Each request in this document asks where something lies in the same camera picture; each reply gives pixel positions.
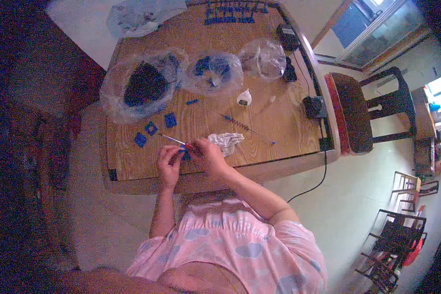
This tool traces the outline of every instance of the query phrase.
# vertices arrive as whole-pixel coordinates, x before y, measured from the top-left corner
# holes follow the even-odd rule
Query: wooden chair
[[[421,189],[421,179],[418,177],[415,177],[413,175],[410,174],[406,174],[406,173],[401,173],[401,172],[395,172],[394,175],[400,175],[401,178],[403,178],[404,180],[404,185],[402,186],[401,189],[397,189],[397,190],[392,190],[392,193],[399,193],[400,194],[410,194],[410,193],[418,193],[420,192]]]
[[[398,80],[398,90],[366,101],[361,88],[391,75],[396,76]],[[372,150],[374,143],[416,136],[415,107],[408,85],[399,68],[391,67],[361,82],[341,73],[327,74],[325,81],[335,110],[342,155],[364,155]],[[381,110],[368,111],[368,109],[379,105],[382,106]],[[401,112],[404,112],[409,118],[410,129],[408,132],[379,137],[372,136],[370,120]]]
[[[428,196],[428,195],[433,195],[438,193],[439,191],[439,181],[435,180],[435,181],[430,181],[427,183],[423,183],[420,186],[420,192],[418,193],[409,193],[409,195],[411,195],[412,199],[406,199],[406,200],[400,200],[399,202],[399,206],[400,203],[404,202],[404,203],[410,203],[410,207],[409,209],[402,209],[402,211],[408,211],[408,212],[415,212],[415,206],[417,205],[417,201],[420,197],[424,197],[424,196]]]

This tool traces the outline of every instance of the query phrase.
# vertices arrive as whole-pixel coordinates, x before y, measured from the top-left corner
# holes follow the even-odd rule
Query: black power adapter
[[[286,51],[295,51],[299,47],[299,39],[294,33],[293,27],[287,24],[280,24],[276,33],[281,40],[282,48]]]
[[[302,100],[308,119],[326,119],[327,109],[322,96],[307,96]]]

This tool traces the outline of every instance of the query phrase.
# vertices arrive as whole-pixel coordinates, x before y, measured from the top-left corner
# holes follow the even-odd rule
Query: glue bottle
[[[252,95],[250,95],[250,89],[247,89],[247,91],[241,93],[237,97],[237,103],[241,106],[248,106],[252,104]]]

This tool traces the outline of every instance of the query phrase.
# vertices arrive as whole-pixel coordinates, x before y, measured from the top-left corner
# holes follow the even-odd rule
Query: clear plastic bag
[[[184,0],[124,0],[111,7],[106,26],[115,38],[142,37],[184,11]]]
[[[230,95],[242,88],[244,73],[237,56],[209,51],[193,59],[182,78],[182,87],[188,91],[215,97]]]
[[[286,69],[282,46],[269,39],[260,38],[245,44],[237,56],[245,73],[266,81],[281,78]]]
[[[118,62],[100,88],[100,106],[118,124],[133,124],[166,108],[188,64],[176,48]]]

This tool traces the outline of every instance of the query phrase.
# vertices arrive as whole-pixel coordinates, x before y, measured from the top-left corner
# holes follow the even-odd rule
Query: metal rod
[[[175,142],[178,142],[178,143],[180,143],[180,144],[186,145],[186,144],[184,144],[182,141],[178,141],[177,139],[171,138],[171,137],[166,136],[166,135],[164,135],[164,134],[159,133],[159,135],[160,135],[160,136],[163,136],[163,137],[165,137],[165,138],[168,138],[168,139],[170,139],[170,140],[173,140],[173,141],[175,141]]]
[[[243,124],[243,123],[241,123],[241,122],[239,122],[239,121],[236,121],[236,120],[234,120],[233,118],[231,118],[230,116],[223,115],[223,114],[220,114],[220,113],[218,113],[218,115],[223,116],[223,117],[225,118],[225,120],[232,122],[234,125],[236,125],[236,126],[240,126],[240,127],[244,128],[244,129],[247,130],[247,131],[252,131],[252,132],[254,132],[255,134],[257,134],[258,136],[260,136],[260,137],[262,137],[262,138],[265,138],[266,140],[270,141],[270,142],[273,143],[273,144],[276,144],[276,142],[274,142],[274,141],[272,141],[272,140],[266,138],[266,137],[263,136],[263,135],[260,135],[259,133],[253,131],[252,129],[250,129],[250,127],[249,127],[248,125]]]
[[[273,144],[276,144],[276,142],[274,142],[274,141],[272,141],[272,140],[270,140],[270,139],[268,139],[268,138],[266,138],[265,136],[263,136],[263,135],[260,135],[259,133],[257,133],[257,132],[255,132],[255,131],[253,131],[252,129],[250,129],[250,128],[248,128],[250,131],[252,131],[252,132],[254,132],[255,134],[257,134],[258,136],[260,136],[260,137],[263,137],[263,138],[265,138],[266,140],[268,140],[268,141],[270,141],[271,143],[273,143]]]

